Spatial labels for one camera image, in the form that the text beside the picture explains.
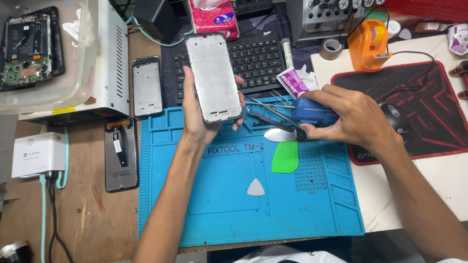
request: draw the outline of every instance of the black keyboard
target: black keyboard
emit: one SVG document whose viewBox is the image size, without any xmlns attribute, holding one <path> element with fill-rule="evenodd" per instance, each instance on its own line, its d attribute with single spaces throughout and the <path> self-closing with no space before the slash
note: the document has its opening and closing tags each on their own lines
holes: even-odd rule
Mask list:
<svg viewBox="0 0 468 263">
<path fill-rule="evenodd" d="M 176 103 L 183 101 L 183 66 L 190 66 L 189 56 L 184 44 L 177 46 L 173 53 L 175 83 L 177 87 Z M 276 75 L 286 69 L 283 50 L 279 39 L 273 32 L 261 37 L 240 37 L 227 43 L 234 74 L 245 81 L 237 88 L 244 94 L 256 93 L 282 87 Z"/>
</svg>

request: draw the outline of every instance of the phone battery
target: phone battery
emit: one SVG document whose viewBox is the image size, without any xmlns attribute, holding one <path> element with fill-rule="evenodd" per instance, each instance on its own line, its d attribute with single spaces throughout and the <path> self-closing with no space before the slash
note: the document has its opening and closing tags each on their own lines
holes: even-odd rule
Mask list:
<svg viewBox="0 0 468 263">
<path fill-rule="evenodd" d="M 47 18 L 7 24 L 6 61 L 31 60 L 48 54 Z"/>
</svg>

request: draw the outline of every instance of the orange tape dispenser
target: orange tape dispenser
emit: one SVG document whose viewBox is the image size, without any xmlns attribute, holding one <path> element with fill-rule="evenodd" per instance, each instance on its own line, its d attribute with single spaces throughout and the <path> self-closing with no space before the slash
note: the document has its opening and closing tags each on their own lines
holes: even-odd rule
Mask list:
<svg viewBox="0 0 468 263">
<path fill-rule="evenodd" d="M 378 70 L 393 53 L 387 53 L 388 32 L 376 19 L 364 20 L 348 38 L 352 66 L 356 71 Z"/>
</svg>

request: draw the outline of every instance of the blue silicone repair mat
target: blue silicone repair mat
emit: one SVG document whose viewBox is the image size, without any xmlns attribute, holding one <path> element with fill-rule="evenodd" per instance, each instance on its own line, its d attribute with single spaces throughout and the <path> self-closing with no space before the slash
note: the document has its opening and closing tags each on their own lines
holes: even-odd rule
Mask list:
<svg viewBox="0 0 468 263">
<path fill-rule="evenodd" d="M 262 106 L 249 109 L 281 120 Z M 232 121 L 222 125 L 205 150 L 180 247 L 364 234 L 344 143 L 298 143 L 297 170 L 273 173 L 271 162 L 278 143 L 263 136 L 272 126 L 247 115 L 238 131 L 232 131 L 231 125 Z M 181 107 L 141 121 L 138 236 L 163 187 L 182 130 Z M 247 194 L 255 178 L 264 196 Z"/>
</svg>

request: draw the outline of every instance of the purple and white package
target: purple and white package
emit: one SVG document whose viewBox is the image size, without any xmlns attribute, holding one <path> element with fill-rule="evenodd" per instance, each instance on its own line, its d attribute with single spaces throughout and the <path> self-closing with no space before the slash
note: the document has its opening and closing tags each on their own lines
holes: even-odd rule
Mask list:
<svg viewBox="0 0 468 263">
<path fill-rule="evenodd" d="M 276 79 L 281 83 L 281 85 L 283 85 L 283 87 L 285 87 L 291 97 L 295 100 L 297 100 L 302 93 L 309 91 L 293 67 L 290 67 L 278 74 Z"/>
<path fill-rule="evenodd" d="M 448 30 L 448 49 L 457 55 L 468 53 L 468 24 L 458 24 Z"/>
</svg>

